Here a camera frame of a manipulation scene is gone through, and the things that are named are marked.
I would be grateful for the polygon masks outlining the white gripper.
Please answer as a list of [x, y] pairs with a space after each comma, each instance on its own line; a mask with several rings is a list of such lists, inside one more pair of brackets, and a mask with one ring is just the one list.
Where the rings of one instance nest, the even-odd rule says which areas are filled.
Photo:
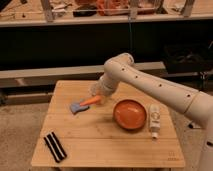
[[101, 96], [101, 100], [99, 101], [99, 104], [104, 104], [108, 101], [110, 96], [113, 94], [114, 89], [103, 80], [99, 80], [97, 83], [99, 83], [100, 85], [99, 96]]

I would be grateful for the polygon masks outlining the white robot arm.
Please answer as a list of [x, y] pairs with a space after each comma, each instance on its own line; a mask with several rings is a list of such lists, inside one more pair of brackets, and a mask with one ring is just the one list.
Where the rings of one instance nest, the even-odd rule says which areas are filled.
[[111, 96], [120, 82], [160, 101], [205, 129], [197, 171], [213, 171], [213, 96], [134, 68], [134, 58], [122, 53], [104, 63], [104, 74], [92, 88], [93, 95]]

